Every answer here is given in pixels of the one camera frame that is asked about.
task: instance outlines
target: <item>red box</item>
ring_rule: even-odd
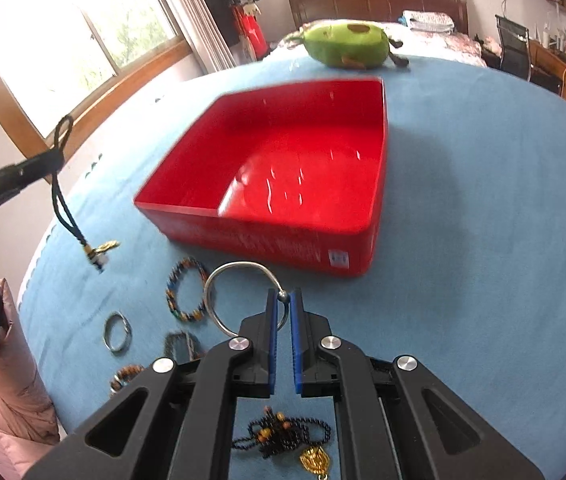
[[[218,98],[134,204],[173,240],[362,274],[377,239],[386,160],[381,79],[260,88]]]

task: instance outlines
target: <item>gold pendant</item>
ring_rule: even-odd
[[[299,458],[306,471],[318,475],[318,480],[327,480],[330,457],[322,447],[310,447]]]
[[[118,242],[116,240],[112,240],[111,242],[105,242],[104,244],[99,245],[94,252],[96,254],[105,254],[108,251],[111,251],[112,249],[116,249],[119,245],[121,245],[121,242]]]

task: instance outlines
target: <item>green plush toy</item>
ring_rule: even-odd
[[[403,43],[388,38],[374,23],[321,20],[288,34],[283,43],[290,47],[304,44],[311,57],[335,68],[376,68],[388,57],[401,68],[409,64],[407,58],[390,51],[390,45],[400,48]]]

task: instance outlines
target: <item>blue tablecloth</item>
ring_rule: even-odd
[[[492,70],[413,58],[385,80],[390,143],[380,235],[371,269],[356,279],[273,266],[306,308],[367,354],[417,356],[529,457],[550,480],[566,473],[566,102]],[[108,399],[125,364],[149,364],[168,330],[206,348],[224,336],[211,322],[184,326],[165,303],[167,275],[187,254],[210,269],[230,254],[170,243],[132,197],[194,118],[221,92],[308,78],[355,77],[314,60],[254,64],[195,79],[140,109],[125,146],[106,152],[69,201],[93,244],[120,248],[99,274],[76,241],[55,228],[20,314],[60,419],[72,431]],[[218,314],[234,330],[260,311],[268,282],[249,271],[217,284]],[[201,286],[180,292],[194,307]],[[132,324],[128,352],[103,346],[113,310]],[[265,404],[334,424],[329,399],[295,396],[289,328],[279,333],[277,392],[241,400],[236,435]],[[332,479],[339,479],[335,442]],[[306,478],[296,456],[264,461],[234,452],[231,478]]]

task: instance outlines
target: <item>silver key ring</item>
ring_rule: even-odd
[[[112,332],[112,327],[114,327],[114,322],[120,319],[123,322],[123,329],[125,330],[125,340],[116,347],[113,347],[110,342],[110,336]],[[105,346],[108,347],[108,350],[112,352],[112,354],[119,354],[124,351],[132,341],[132,327],[130,326],[129,321],[123,314],[120,312],[112,312],[108,319],[105,320],[105,326],[103,327],[103,343]]]
[[[237,267],[252,267],[253,269],[260,270],[263,274],[265,274],[269,278],[269,280],[279,290],[277,299],[281,303],[283,303],[285,308],[283,312],[283,318],[281,319],[281,321],[279,321],[279,325],[277,326],[277,330],[281,330],[285,325],[285,322],[287,321],[287,316],[289,315],[289,294],[285,290],[283,290],[283,287],[281,287],[279,280],[277,280],[277,277],[272,273],[271,270],[268,269],[268,267],[262,266],[261,264],[258,264],[256,262],[231,262],[229,264],[224,264],[218,267],[218,269],[215,269],[215,271],[209,275],[207,282],[205,282],[205,285],[203,286],[203,301],[205,301],[205,308],[207,309],[207,313],[209,314],[209,317],[212,318],[212,320],[217,324],[218,328],[220,328],[225,335],[229,337],[238,336],[236,332],[232,332],[219,319],[217,313],[214,310],[214,307],[212,306],[212,301],[210,298],[210,294],[212,292],[212,282],[215,280],[215,278],[222,272]]]

